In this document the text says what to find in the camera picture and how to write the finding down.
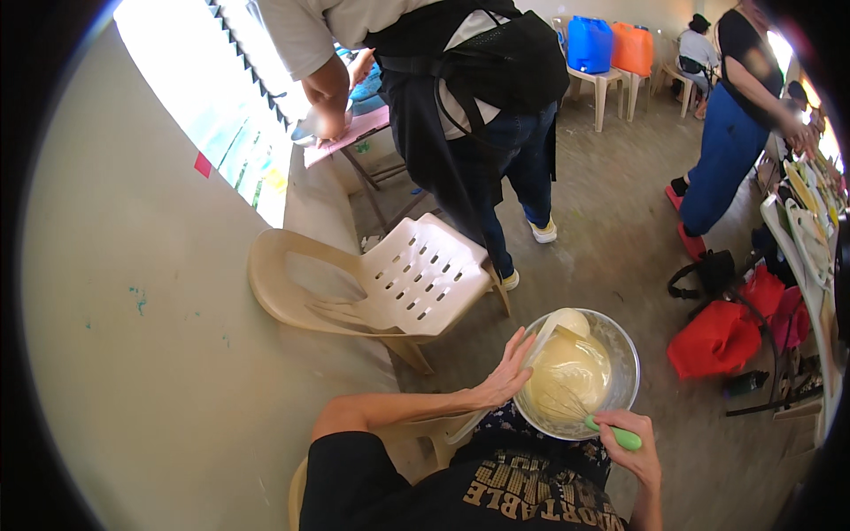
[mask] red bag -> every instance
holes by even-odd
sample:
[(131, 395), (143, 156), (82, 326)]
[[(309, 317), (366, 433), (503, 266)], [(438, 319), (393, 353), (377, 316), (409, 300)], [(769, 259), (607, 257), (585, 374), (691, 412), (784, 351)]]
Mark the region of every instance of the red bag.
[(758, 351), (762, 336), (746, 306), (714, 301), (667, 346), (680, 378), (734, 372)]
[[(741, 296), (756, 307), (758, 313), (770, 322), (771, 317), (779, 307), (779, 301), (785, 293), (785, 284), (775, 275), (768, 272), (768, 266), (760, 265), (756, 272), (750, 277), (750, 281), (741, 288)], [(756, 326), (761, 326), (762, 321), (755, 315), (747, 317)]]

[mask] green whisk handle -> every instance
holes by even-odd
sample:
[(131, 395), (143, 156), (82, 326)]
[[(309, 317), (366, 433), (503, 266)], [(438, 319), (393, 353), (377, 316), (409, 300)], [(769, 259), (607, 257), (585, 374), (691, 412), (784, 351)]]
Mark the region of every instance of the green whisk handle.
[[(589, 427), (594, 432), (599, 431), (599, 424), (593, 421), (593, 415), (588, 415), (585, 418), (585, 426)], [(614, 432), (614, 438), (617, 440), (617, 444), (627, 450), (631, 450), (633, 452), (636, 449), (639, 449), (643, 444), (643, 441), (640, 440), (640, 437), (635, 432), (629, 432), (628, 430), (614, 426), (611, 427), (611, 431)]]

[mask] black t-shirt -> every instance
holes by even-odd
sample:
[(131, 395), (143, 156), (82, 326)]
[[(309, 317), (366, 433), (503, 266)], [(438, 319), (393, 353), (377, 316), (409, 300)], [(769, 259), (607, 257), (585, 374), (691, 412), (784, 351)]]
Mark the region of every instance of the black t-shirt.
[(626, 529), (608, 495), (576, 472), (522, 449), (482, 456), (472, 446), (411, 486), (377, 436), (320, 438), (310, 446), (300, 528)]
[(783, 77), (774, 51), (758, 34), (756, 28), (752, 27), (750, 21), (736, 9), (727, 11), (717, 22), (717, 39), (720, 42), (722, 56), (723, 79), (720, 83), (750, 118), (767, 130), (774, 128), (776, 121), (767, 111), (740, 93), (729, 82), (726, 73), (726, 58), (731, 57), (741, 63), (773, 96), (778, 98), (779, 93), (782, 92)]

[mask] beige plastic chair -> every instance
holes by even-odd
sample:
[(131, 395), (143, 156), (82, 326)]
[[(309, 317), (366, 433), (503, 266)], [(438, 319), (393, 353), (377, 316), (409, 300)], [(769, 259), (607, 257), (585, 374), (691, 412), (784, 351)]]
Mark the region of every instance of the beige plastic chair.
[(696, 85), (695, 83), (682, 75), (677, 66), (679, 57), (679, 42), (677, 39), (670, 39), (668, 45), (668, 53), (661, 57), (661, 62), (658, 67), (658, 73), (655, 74), (655, 83), (652, 87), (650, 95), (655, 95), (658, 89), (661, 88), (666, 78), (673, 77), (685, 84), (685, 92), (682, 97), (682, 112), (680, 116), (684, 118), (688, 114), (689, 106), (696, 106)]
[(626, 121), (632, 121), (635, 118), (635, 109), (638, 107), (638, 88), (642, 80), (647, 80), (646, 87), (646, 111), (649, 112), (649, 102), (652, 98), (652, 82), (653, 76), (650, 73), (648, 76), (641, 76), (635, 72), (629, 72), (617, 69), (623, 73), (623, 77), (629, 81), (629, 102), (626, 106)]
[[(288, 252), (351, 274), (366, 297), (321, 297), (286, 274)], [(404, 218), (366, 254), (355, 256), (285, 229), (260, 233), (248, 256), (248, 279), (259, 303), (288, 325), (381, 339), (404, 361), (433, 374), (419, 344), (450, 330), (487, 291), (505, 313), (510, 303), (487, 251), (433, 214)]]
[[(480, 420), (479, 414), (479, 411), (471, 411), (463, 415), (404, 422), (378, 428), (374, 433), (381, 438), (385, 445), (417, 438), (427, 437), (431, 439), (436, 462), (432, 470), (420, 477), (407, 478), (411, 484), (416, 484), (434, 472), (448, 468), (449, 462), (457, 449), (468, 443), (472, 437), (472, 429)], [(298, 531), (306, 485), (307, 458), (305, 457), (289, 484), (289, 529), (291, 531)]]
[[(568, 32), (567, 24), (564, 17), (552, 17), (552, 27), (555, 31), (567, 42)], [(626, 79), (623, 72), (612, 68), (611, 70), (601, 74), (587, 74), (582, 71), (574, 70), (567, 65), (567, 72), (573, 77), (569, 84), (569, 96), (573, 101), (578, 100), (581, 93), (581, 81), (589, 81), (593, 83), (593, 93), (595, 95), (594, 108), (596, 109), (595, 128), (597, 133), (602, 132), (602, 122), (605, 118), (605, 98), (608, 95), (608, 86), (611, 83), (617, 84), (617, 117), (623, 117), (623, 81)]]

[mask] fanny pack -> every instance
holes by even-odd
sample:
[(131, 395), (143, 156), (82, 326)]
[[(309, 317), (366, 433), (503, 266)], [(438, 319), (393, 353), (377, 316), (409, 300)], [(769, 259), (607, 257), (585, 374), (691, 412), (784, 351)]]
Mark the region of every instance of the fanny pack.
[[(445, 50), (439, 57), (380, 56), (384, 70), (433, 76), (437, 104), (455, 127), (476, 136), (484, 119), (475, 99), (516, 114), (538, 113), (561, 99), (570, 86), (558, 34), (533, 11)], [(463, 108), (472, 132), (446, 112), (439, 97), (439, 80)]]
[(700, 278), (705, 294), (711, 298), (716, 298), (723, 293), (735, 277), (735, 261), (732, 258), (732, 253), (728, 250), (714, 252), (709, 249), (707, 252), (700, 255), (700, 262), (691, 263), (679, 269), (667, 282), (667, 292), (670, 297), (682, 299), (697, 299), (700, 298), (700, 292), (697, 290), (683, 290), (673, 285), (676, 284), (682, 277), (696, 271)]
[(694, 61), (689, 57), (685, 57), (684, 55), (679, 55), (679, 67), (682, 68), (683, 71), (688, 72), (689, 74), (699, 74), (705, 73), (706, 67), (700, 63), (699, 61)]

